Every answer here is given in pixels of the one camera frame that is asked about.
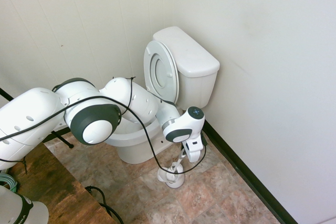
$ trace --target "robot end effector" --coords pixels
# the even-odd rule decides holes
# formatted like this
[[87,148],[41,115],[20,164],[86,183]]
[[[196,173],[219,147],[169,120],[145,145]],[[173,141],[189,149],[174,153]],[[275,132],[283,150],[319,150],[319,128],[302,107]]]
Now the robot end effector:
[[203,149],[201,130],[204,122],[203,111],[192,106],[182,116],[164,123],[163,135],[170,142],[182,142],[189,161],[196,162]]

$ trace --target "white toilet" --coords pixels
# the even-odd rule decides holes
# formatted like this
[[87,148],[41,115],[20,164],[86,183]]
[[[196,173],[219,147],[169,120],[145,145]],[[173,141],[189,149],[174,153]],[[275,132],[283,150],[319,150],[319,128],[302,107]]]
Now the white toilet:
[[[155,33],[144,53],[147,90],[162,100],[174,102],[181,110],[208,104],[218,70],[218,60],[178,27]],[[156,154],[172,144],[164,138],[156,118],[146,130]],[[141,125],[124,119],[106,143],[116,146],[119,157],[130,164],[153,157]]]

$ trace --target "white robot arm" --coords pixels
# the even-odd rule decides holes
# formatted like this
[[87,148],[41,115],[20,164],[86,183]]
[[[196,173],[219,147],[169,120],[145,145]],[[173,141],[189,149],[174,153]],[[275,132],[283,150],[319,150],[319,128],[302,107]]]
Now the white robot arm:
[[[51,131],[66,125],[81,143],[99,144],[115,131],[121,117],[139,123],[127,108],[145,126],[156,116],[165,138],[174,143],[182,142],[189,160],[198,160],[203,148],[202,110],[190,107],[180,116],[173,103],[160,100],[125,78],[112,79],[101,90],[85,79],[73,78],[53,91],[35,88],[18,96],[0,109],[0,159],[22,159]],[[56,112],[58,114],[50,120],[20,134]],[[0,170],[14,165],[0,161]]]

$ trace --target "wooden surface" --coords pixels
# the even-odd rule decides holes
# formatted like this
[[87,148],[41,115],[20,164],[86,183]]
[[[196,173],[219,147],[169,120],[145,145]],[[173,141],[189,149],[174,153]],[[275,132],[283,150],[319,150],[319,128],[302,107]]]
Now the wooden surface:
[[44,144],[9,171],[19,183],[18,193],[43,202],[49,210],[48,224],[116,223],[85,188],[65,169]]

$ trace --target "toilet lid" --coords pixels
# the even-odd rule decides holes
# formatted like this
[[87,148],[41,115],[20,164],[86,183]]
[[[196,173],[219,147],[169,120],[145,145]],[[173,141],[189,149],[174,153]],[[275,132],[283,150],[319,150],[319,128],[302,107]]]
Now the toilet lid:
[[149,42],[143,64],[147,90],[163,100],[176,103],[179,97],[178,73],[169,50],[158,41]]

